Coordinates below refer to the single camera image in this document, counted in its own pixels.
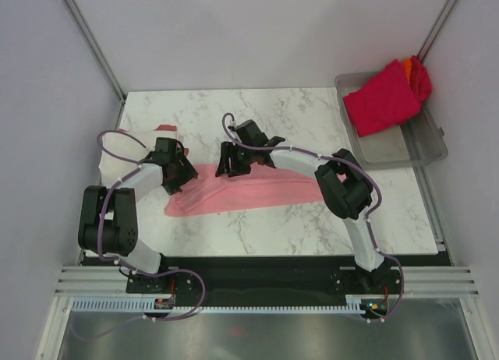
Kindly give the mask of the pink t shirt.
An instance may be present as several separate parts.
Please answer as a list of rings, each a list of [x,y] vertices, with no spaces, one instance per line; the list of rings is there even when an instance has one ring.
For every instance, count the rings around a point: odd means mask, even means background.
[[[323,200],[317,182],[294,171],[257,164],[248,175],[217,177],[216,168],[198,164],[198,178],[170,197],[165,215],[192,217]]]

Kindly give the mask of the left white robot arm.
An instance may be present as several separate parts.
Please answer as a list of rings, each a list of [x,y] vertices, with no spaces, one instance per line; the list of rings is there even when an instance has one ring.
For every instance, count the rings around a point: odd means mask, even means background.
[[[177,139],[158,137],[149,147],[125,132],[140,147],[116,153],[105,146],[105,135],[97,138],[102,149],[101,184],[83,192],[78,245],[103,261],[144,275],[146,286],[163,292],[170,286],[171,274],[161,267],[162,254],[139,239],[136,205],[158,188],[169,195],[181,192],[198,173]]]

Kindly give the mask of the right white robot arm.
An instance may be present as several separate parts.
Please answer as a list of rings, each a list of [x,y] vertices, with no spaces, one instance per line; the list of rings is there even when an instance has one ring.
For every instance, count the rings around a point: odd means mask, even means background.
[[[361,270],[357,283],[365,292],[375,292],[385,283],[379,268],[387,255],[376,243],[370,215],[381,205],[382,195],[374,180],[360,167],[352,153],[340,149],[332,155],[319,154],[292,145],[285,138],[268,138],[254,120],[228,124],[234,115],[222,116],[222,128],[228,142],[221,144],[216,175],[248,175],[252,166],[289,170],[317,181],[327,208],[341,218],[354,249],[354,260]]]

